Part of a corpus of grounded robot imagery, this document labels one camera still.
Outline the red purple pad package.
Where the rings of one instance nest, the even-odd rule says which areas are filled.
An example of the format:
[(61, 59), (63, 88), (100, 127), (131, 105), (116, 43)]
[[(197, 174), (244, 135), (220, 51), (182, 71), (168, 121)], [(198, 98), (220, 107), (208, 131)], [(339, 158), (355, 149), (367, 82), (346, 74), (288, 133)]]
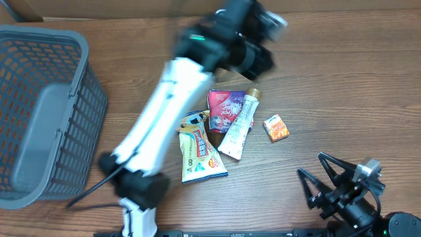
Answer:
[(209, 129), (225, 134), (240, 114), (246, 91), (211, 90), (207, 96)]

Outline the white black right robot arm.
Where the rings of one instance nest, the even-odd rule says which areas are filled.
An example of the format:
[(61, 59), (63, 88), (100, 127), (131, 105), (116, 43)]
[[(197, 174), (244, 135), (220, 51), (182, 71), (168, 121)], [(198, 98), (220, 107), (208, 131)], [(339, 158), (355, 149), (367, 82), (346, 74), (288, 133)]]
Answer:
[(405, 212), (381, 215), (381, 165), (367, 159), (357, 165), (320, 152), (318, 159), (334, 189), (304, 169), (297, 174), (310, 209), (322, 210), (324, 220), (333, 217), (326, 228), (300, 229), (294, 236), (420, 237), (420, 218)]

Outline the white tube gold cap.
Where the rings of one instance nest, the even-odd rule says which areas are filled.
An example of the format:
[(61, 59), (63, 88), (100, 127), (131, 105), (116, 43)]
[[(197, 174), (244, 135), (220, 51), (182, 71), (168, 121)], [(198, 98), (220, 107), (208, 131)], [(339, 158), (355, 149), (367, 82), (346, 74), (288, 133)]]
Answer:
[(238, 161), (241, 159), (246, 137), (261, 97), (262, 93), (258, 89), (247, 89), (243, 98), (242, 110), (218, 147), (220, 152)]

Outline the small orange tissue pack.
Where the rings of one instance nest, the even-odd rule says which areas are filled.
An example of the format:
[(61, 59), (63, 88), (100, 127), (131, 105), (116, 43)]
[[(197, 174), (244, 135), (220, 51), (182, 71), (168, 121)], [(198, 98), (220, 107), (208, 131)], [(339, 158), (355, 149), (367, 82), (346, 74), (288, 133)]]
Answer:
[(289, 136), (289, 130), (279, 114), (266, 119), (263, 122), (263, 126), (272, 142), (276, 142)]

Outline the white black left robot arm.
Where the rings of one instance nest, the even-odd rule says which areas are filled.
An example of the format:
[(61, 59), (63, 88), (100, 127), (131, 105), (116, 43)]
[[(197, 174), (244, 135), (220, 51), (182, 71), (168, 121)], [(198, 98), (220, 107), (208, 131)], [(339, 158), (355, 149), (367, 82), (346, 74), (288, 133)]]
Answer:
[(123, 212), (121, 236), (154, 236), (169, 179), (161, 169), (181, 118), (214, 83), (218, 69), (254, 80), (273, 66), (263, 46), (287, 22), (256, 1), (234, 0), (186, 28), (140, 117), (118, 147), (99, 157)]

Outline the yellow snack bag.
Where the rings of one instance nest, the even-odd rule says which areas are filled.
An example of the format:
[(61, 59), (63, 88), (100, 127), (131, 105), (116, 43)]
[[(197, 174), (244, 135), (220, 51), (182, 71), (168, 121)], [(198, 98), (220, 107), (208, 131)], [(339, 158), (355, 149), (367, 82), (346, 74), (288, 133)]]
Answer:
[(178, 127), (183, 156), (182, 182), (195, 182), (228, 176), (219, 152), (210, 143), (205, 131), (209, 110), (186, 114)]

